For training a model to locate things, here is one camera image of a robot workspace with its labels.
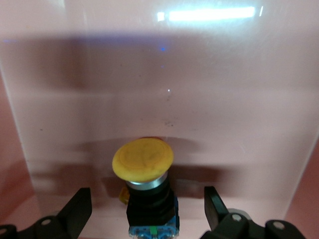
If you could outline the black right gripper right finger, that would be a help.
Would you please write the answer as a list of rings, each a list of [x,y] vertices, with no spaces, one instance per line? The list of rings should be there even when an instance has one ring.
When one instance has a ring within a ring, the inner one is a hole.
[[[205,239],[264,239],[265,228],[239,212],[230,212],[213,186],[204,188],[204,211],[210,230]]]

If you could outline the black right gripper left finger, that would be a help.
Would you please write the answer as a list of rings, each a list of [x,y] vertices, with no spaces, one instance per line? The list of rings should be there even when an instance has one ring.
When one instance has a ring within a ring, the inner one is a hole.
[[[92,214],[90,188],[80,188],[55,216],[34,224],[37,239],[77,239]]]

